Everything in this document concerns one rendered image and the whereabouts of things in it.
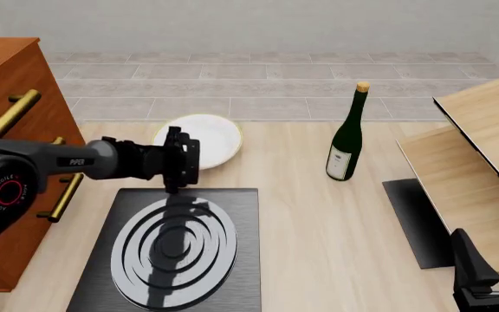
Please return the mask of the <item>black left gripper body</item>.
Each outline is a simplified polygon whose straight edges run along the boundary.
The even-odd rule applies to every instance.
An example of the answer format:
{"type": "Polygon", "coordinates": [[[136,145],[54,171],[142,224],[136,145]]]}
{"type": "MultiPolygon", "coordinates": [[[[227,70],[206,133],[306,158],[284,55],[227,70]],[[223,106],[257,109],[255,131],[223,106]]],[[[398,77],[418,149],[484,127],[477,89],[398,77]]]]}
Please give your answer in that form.
{"type": "Polygon", "coordinates": [[[178,190],[198,183],[200,142],[182,132],[181,127],[169,127],[165,137],[164,171],[165,191],[177,194],[178,190]]]}

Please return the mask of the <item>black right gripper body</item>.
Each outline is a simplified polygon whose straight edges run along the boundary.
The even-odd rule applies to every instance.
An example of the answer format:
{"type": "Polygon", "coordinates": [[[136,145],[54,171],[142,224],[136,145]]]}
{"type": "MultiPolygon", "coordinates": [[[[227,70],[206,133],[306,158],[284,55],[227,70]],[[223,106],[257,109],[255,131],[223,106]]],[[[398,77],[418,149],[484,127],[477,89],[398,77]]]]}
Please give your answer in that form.
{"type": "Polygon", "coordinates": [[[499,290],[455,287],[453,298],[459,312],[499,312],[499,290]]]}

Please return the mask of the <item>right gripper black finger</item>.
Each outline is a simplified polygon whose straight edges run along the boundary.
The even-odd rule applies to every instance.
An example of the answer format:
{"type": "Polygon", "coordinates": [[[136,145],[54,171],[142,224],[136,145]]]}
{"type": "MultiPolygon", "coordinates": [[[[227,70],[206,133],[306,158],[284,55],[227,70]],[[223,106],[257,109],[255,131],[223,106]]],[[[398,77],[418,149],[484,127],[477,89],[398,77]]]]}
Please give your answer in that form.
{"type": "Polygon", "coordinates": [[[455,264],[454,290],[491,290],[499,283],[499,273],[486,262],[463,228],[455,229],[450,240],[455,264]]]}

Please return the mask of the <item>white marbled plate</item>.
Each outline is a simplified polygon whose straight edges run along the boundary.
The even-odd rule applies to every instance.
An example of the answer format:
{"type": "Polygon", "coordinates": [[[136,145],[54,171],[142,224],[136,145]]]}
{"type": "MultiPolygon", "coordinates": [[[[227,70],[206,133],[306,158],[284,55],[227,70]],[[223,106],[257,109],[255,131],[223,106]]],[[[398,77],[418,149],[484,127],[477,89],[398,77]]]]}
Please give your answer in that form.
{"type": "Polygon", "coordinates": [[[164,124],[153,137],[154,145],[164,144],[169,127],[180,127],[191,139],[199,140],[201,171],[226,163],[243,142],[242,132],[233,121],[213,114],[191,114],[164,124]]]}

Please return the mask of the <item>flat black stove plate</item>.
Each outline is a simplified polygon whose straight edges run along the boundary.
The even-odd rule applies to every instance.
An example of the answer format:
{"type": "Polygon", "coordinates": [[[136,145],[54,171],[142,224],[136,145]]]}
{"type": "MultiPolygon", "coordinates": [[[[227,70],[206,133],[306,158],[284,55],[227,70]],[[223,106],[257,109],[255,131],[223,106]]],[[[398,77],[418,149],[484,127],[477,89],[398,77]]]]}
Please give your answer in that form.
{"type": "Polygon", "coordinates": [[[257,189],[121,189],[67,312],[262,312],[257,189]]]}

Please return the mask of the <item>pale wood shelf, black base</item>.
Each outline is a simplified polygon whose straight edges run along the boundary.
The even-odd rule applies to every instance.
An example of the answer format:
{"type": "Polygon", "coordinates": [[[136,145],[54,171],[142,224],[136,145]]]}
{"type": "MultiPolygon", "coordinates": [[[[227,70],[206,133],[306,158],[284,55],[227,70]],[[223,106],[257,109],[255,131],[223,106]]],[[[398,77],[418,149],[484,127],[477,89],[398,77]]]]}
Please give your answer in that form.
{"type": "Polygon", "coordinates": [[[394,127],[399,150],[447,231],[499,272],[499,80],[433,102],[447,124],[394,127]]]}

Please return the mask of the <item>dark green wine bottle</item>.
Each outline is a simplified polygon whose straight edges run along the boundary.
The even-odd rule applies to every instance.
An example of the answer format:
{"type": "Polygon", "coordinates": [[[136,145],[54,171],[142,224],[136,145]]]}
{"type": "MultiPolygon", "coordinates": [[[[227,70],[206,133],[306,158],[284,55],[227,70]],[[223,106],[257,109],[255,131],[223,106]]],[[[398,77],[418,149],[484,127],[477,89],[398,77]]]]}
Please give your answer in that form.
{"type": "Polygon", "coordinates": [[[369,82],[358,82],[350,111],[332,139],[326,174],[336,181],[348,181],[357,166],[362,149],[361,118],[369,88],[369,82]]]}

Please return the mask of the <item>wooden cabinet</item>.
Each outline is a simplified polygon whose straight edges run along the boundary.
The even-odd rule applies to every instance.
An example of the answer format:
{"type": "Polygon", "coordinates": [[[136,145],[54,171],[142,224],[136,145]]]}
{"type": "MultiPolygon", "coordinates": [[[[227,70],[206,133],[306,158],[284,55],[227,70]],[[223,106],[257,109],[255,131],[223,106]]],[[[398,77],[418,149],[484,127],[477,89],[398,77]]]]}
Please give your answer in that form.
{"type": "MultiPolygon", "coordinates": [[[[68,105],[58,88],[37,38],[0,38],[0,117],[12,106],[8,98],[34,89],[41,100],[5,138],[50,142],[59,137],[69,145],[83,145],[68,105]]],[[[0,233],[0,292],[12,291],[50,227],[36,214],[51,210],[66,186],[68,175],[49,178],[48,190],[10,227],[0,233]]]]}

